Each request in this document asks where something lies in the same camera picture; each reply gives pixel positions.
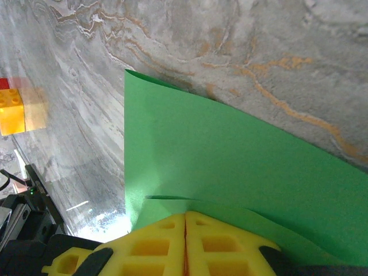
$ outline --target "yellow foam block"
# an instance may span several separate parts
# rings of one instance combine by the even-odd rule
[[[172,215],[101,244],[95,251],[105,247],[114,253],[99,276],[183,276],[185,215]]]
[[[0,90],[1,135],[25,131],[24,106],[17,89]]]
[[[188,276],[275,276],[260,246],[273,242],[197,212],[187,212]]]
[[[24,105],[25,130],[45,128],[47,126],[48,100],[40,87],[19,89]]]
[[[48,276],[72,276],[92,252],[92,250],[72,247],[55,258],[51,266],[44,266],[42,273],[48,273]]]

